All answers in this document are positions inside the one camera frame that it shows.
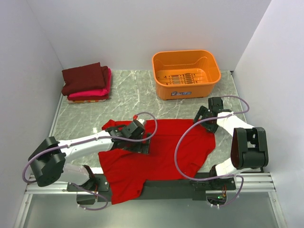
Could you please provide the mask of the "red t shirt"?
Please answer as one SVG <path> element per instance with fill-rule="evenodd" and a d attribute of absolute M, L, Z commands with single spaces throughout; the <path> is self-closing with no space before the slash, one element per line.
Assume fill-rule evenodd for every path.
<path fill-rule="evenodd" d="M 191 119 L 148 120 L 146 131 L 157 131 L 151 138 L 148 154 L 123 149 L 99 152 L 104 175 L 114 188 L 114 198 L 120 201 L 135 196 L 146 181 L 181 179 L 183 176 L 175 167 L 174 152 L 179 139 L 192 124 Z M 178 147 L 180 170 L 194 177 L 215 147 L 215 135 L 201 125 L 195 126 Z"/>

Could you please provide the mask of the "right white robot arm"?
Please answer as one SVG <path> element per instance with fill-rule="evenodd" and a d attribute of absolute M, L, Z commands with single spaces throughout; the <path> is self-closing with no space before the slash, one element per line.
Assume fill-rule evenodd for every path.
<path fill-rule="evenodd" d="M 225 109 L 222 97 L 208 99 L 208 107 L 201 106 L 194 123 L 203 119 L 200 125 L 207 132 L 215 133 L 219 127 L 232 136 L 230 158 L 214 165 L 209 171 L 209 186 L 220 189 L 233 175 L 242 171 L 259 169 L 268 165 L 268 146 L 266 131 L 239 119 L 231 110 Z"/>

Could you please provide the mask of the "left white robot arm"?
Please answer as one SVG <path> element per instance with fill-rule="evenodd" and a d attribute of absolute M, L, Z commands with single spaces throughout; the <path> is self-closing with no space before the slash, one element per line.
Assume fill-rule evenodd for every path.
<path fill-rule="evenodd" d="M 88 165 L 72 165 L 72 161 L 99 152 L 126 149 L 147 154 L 149 141 L 142 142 L 146 121 L 135 119 L 128 125 L 109 127 L 94 135 L 57 141 L 46 138 L 29 157 L 30 167 L 40 187 L 56 181 L 79 185 L 89 191 L 98 186 L 97 178 Z"/>

